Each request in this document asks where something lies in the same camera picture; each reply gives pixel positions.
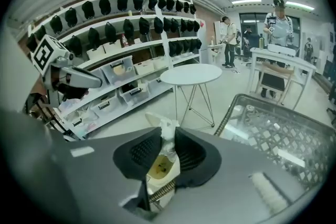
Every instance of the black cap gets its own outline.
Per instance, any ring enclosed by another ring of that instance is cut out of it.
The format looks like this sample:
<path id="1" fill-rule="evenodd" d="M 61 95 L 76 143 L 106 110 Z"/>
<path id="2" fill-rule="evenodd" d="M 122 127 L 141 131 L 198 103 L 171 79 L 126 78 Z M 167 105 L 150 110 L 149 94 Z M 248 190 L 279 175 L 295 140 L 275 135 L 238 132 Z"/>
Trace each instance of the black cap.
<path id="1" fill-rule="evenodd" d="M 127 9 L 127 1 L 128 0 L 117 0 L 117 8 L 120 11 L 125 11 Z"/>
<path id="2" fill-rule="evenodd" d="M 139 31 L 141 35 L 147 35 L 149 33 L 149 22 L 142 17 L 139 20 Z"/>
<path id="3" fill-rule="evenodd" d="M 187 23 L 187 30 L 190 32 L 194 30 L 194 22 L 192 20 L 189 20 Z"/>
<path id="4" fill-rule="evenodd" d="M 171 27 L 172 27 L 172 22 L 168 20 L 167 18 L 163 18 L 163 30 L 168 32 Z"/>
<path id="5" fill-rule="evenodd" d="M 184 19 L 181 19 L 181 32 L 185 32 L 187 30 L 187 23 Z"/>
<path id="6" fill-rule="evenodd" d="M 157 34 L 161 34 L 163 32 L 163 22 L 157 17 L 154 19 L 154 31 Z"/>
<path id="7" fill-rule="evenodd" d="M 93 4 L 90 1 L 86 1 L 82 5 L 82 10 L 84 12 L 84 17 L 88 20 L 94 17 L 94 9 L 93 9 Z"/>
<path id="8" fill-rule="evenodd" d="M 37 40 L 41 41 L 46 34 L 46 28 L 44 25 L 41 25 L 41 27 L 35 32 L 35 36 Z"/>
<path id="9" fill-rule="evenodd" d="M 177 12 L 181 12 L 182 11 L 182 8 L 183 8 L 183 4 L 179 1 L 179 0 L 176 0 L 176 11 Z"/>
<path id="10" fill-rule="evenodd" d="M 158 2 L 158 0 L 149 0 L 148 8 L 151 9 L 151 10 L 154 10 L 157 2 Z"/>
<path id="11" fill-rule="evenodd" d="M 164 9 L 164 7 L 166 6 L 166 0 L 159 0 L 157 6 L 159 7 L 159 9 Z"/>
<path id="12" fill-rule="evenodd" d="M 199 30 L 199 23 L 197 21 L 194 21 L 194 31 L 197 32 Z"/>
<path id="13" fill-rule="evenodd" d="M 190 48 L 190 40 L 184 39 L 183 40 L 183 50 L 184 52 L 187 52 Z"/>
<path id="14" fill-rule="evenodd" d="M 134 3 L 134 9 L 136 10 L 142 9 L 143 0 L 133 0 L 133 3 Z"/>
<path id="15" fill-rule="evenodd" d="M 62 25 L 61 18 L 58 17 L 57 15 L 55 15 L 51 19 L 50 26 L 51 26 L 51 28 L 52 28 L 52 30 L 54 31 L 55 34 L 58 34 L 58 33 L 62 32 L 62 30 L 63 30 L 63 25 Z"/>
<path id="16" fill-rule="evenodd" d="M 89 29 L 88 38 L 92 48 L 98 49 L 98 47 L 100 46 L 100 37 L 98 31 L 91 27 Z"/>
<path id="17" fill-rule="evenodd" d="M 188 2 L 184 2 L 184 5 L 183 5 L 183 11 L 185 13 L 188 13 L 189 12 L 189 3 Z"/>
<path id="18" fill-rule="evenodd" d="M 69 27 L 73 27 L 77 24 L 77 14 L 74 8 L 69 8 L 65 12 L 65 20 L 67 21 Z"/>
<path id="19" fill-rule="evenodd" d="M 175 42 L 169 41 L 169 56 L 173 57 L 176 53 L 176 44 Z"/>
<path id="20" fill-rule="evenodd" d="M 176 41 L 176 55 L 180 55 L 183 50 L 183 43 L 182 41 Z"/>
<path id="21" fill-rule="evenodd" d="M 133 24 L 131 23 L 130 20 L 125 19 L 123 29 L 124 29 L 124 33 L 125 33 L 125 38 L 126 39 L 133 39 L 134 27 L 133 27 Z"/>
<path id="22" fill-rule="evenodd" d="M 194 15 L 195 12 L 196 12 L 196 8 L 195 8 L 195 6 L 194 6 L 194 4 L 191 4 L 191 5 L 190 5 L 190 13 L 191 13 L 192 15 Z"/>
<path id="23" fill-rule="evenodd" d="M 174 8 L 175 2 L 173 0 L 167 0 L 167 9 L 172 10 Z"/>
<path id="24" fill-rule="evenodd" d="M 76 57 L 79 57 L 82 55 L 82 45 L 80 43 L 80 40 L 76 36 L 72 36 L 69 40 L 68 49 L 75 54 Z"/>
<path id="25" fill-rule="evenodd" d="M 109 43 L 115 43 L 117 41 L 117 31 L 109 22 L 105 24 L 105 36 Z"/>
<path id="26" fill-rule="evenodd" d="M 199 39 L 196 39 L 196 48 L 199 50 L 201 48 L 202 42 Z"/>
<path id="27" fill-rule="evenodd" d="M 31 52 L 34 52 L 37 48 L 37 43 L 34 34 L 31 34 L 27 40 L 27 47 Z"/>
<path id="28" fill-rule="evenodd" d="M 175 20 L 174 18 L 172 18 L 172 20 L 171 20 L 171 24 L 172 24 L 172 26 L 170 27 L 170 30 L 171 30 L 171 32 L 173 32 L 173 33 L 175 33 L 176 32 L 176 30 L 179 28 L 178 26 L 178 21 L 177 20 Z"/>
<path id="29" fill-rule="evenodd" d="M 100 0 L 99 7 L 102 15 L 108 15 L 111 12 L 111 4 L 109 0 Z"/>

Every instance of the floor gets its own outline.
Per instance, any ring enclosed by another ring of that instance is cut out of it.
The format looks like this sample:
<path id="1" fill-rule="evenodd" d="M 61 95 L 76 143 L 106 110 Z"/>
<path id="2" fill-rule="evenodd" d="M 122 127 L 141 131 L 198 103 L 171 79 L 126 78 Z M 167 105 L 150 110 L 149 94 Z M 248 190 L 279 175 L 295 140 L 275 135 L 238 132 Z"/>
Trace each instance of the floor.
<path id="1" fill-rule="evenodd" d="M 236 59 L 235 65 L 238 72 L 232 72 L 232 70 L 223 69 L 222 75 L 217 80 L 207 84 L 215 121 L 214 128 L 211 128 L 208 123 L 206 123 L 192 111 L 187 112 L 182 126 L 191 129 L 202 129 L 203 132 L 213 134 L 225 116 L 234 96 L 238 93 L 245 93 L 250 72 L 249 68 L 246 67 L 245 64 L 245 62 L 243 63 Z M 253 89 L 255 89 L 256 85 L 257 74 L 255 74 Z M 192 87 L 183 88 L 187 96 L 189 96 L 191 89 Z M 284 105 L 286 107 L 292 108 L 300 94 L 300 90 L 301 87 L 299 85 L 292 85 L 284 101 Z M 271 99 L 269 92 L 267 92 L 267 98 Z M 330 115 L 328 115 L 326 112 L 326 109 L 329 106 L 330 102 L 328 101 L 327 94 L 314 80 L 311 80 L 306 93 L 304 96 L 302 96 L 295 110 L 310 118 L 331 126 Z M 185 108 L 186 101 L 182 95 L 182 92 L 178 90 L 177 113 L 179 116 L 179 121 L 181 121 L 183 117 Z M 196 90 L 193 101 L 193 108 L 202 112 L 202 114 L 210 119 L 207 106 L 199 90 Z M 168 91 L 159 97 L 156 97 L 155 99 L 127 113 L 117 120 L 90 133 L 89 138 L 101 138 L 120 135 L 123 133 L 133 132 L 150 127 L 149 122 L 145 118 L 145 112 L 154 112 L 169 119 L 175 119 L 175 99 L 173 91 Z"/>

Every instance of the wire table legs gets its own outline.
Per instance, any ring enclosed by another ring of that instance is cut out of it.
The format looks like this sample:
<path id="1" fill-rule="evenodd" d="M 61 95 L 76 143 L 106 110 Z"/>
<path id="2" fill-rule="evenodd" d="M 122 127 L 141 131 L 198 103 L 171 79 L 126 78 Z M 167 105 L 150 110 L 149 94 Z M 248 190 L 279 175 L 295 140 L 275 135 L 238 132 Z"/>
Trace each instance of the wire table legs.
<path id="1" fill-rule="evenodd" d="M 209 110 L 209 113 L 210 113 L 210 116 L 211 116 L 211 120 L 209 120 L 208 118 L 206 118 L 205 116 L 203 116 L 198 111 L 196 111 L 195 109 L 192 108 L 192 103 L 193 103 L 193 100 L 194 100 L 194 97 L 195 97 L 195 92 L 196 92 L 197 87 L 199 88 L 199 90 L 202 93 L 203 99 L 204 99 L 204 101 L 206 103 L 206 106 L 207 106 L 207 108 Z M 191 110 L 196 115 L 198 115 L 199 117 L 201 117 L 204 121 L 206 121 L 207 123 L 209 123 L 211 127 L 214 127 L 215 126 L 215 121 L 214 121 L 214 116 L 213 116 L 212 107 L 211 107 L 211 103 L 210 103 L 210 97 L 209 97 L 209 93 L 208 93 L 208 89 L 206 87 L 206 84 L 204 84 L 205 91 L 202 89 L 202 87 L 201 87 L 200 84 L 193 85 L 193 88 L 191 90 L 191 94 L 190 94 L 189 99 L 187 99 L 187 97 L 186 97 L 186 95 L 185 95 L 182 87 L 180 87 L 180 88 L 181 88 L 181 91 L 183 93 L 184 99 L 187 102 L 187 107 L 185 109 L 185 112 L 184 112 L 184 115 L 183 115 L 183 118 L 182 118 L 182 121 L 181 121 L 181 125 L 182 125 L 182 123 L 184 121 L 184 118 L 185 118 L 185 116 L 187 114 L 187 111 Z M 175 86 L 175 108 L 176 108 L 176 120 L 177 120 L 176 86 Z"/>

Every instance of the fluorescent light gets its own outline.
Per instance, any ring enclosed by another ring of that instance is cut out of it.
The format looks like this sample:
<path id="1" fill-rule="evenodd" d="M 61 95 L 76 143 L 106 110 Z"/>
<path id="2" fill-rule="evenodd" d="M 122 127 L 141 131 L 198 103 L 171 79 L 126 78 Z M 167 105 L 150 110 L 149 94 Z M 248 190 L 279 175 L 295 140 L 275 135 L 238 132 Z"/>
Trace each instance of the fluorescent light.
<path id="1" fill-rule="evenodd" d="M 258 23 L 260 22 L 259 20 L 244 20 L 245 23 Z"/>
<path id="2" fill-rule="evenodd" d="M 240 3 L 250 3 L 250 2 L 261 2 L 261 0 L 238 0 L 232 1 L 232 4 L 240 4 Z"/>
<path id="3" fill-rule="evenodd" d="M 315 9 L 315 8 L 309 7 L 307 5 L 300 4 L 300 3 L 295 3 L 295 2 L 291 2 L 291 1 L 287 1 L 286 5 L 292 5 L 292 6 L 297 6 L 297 7 L 301 7 L 301 8 L 306 8 L 308 10 L 314 10 Z"/>

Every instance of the table leg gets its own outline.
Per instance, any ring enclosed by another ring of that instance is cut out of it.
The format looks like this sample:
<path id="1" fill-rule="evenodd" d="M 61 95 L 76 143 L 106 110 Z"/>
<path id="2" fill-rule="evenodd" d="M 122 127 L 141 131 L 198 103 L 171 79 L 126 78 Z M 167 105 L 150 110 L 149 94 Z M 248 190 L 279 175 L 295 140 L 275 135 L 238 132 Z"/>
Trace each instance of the table leg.
<path id="1" fill-rule="evenodd" d="M 252 89 L 254 72 L 255 72 L 255 69 L 256 69 L 256 61 L 257 61 L 257 57 L 254 53 L 252 53 L 252 65 L 251 65 L 250 77 L 248 79 L 248 84 L 247 84 L 247 89 L 246 89 L 247 94 L 250 94 L 250 91 Z"/>

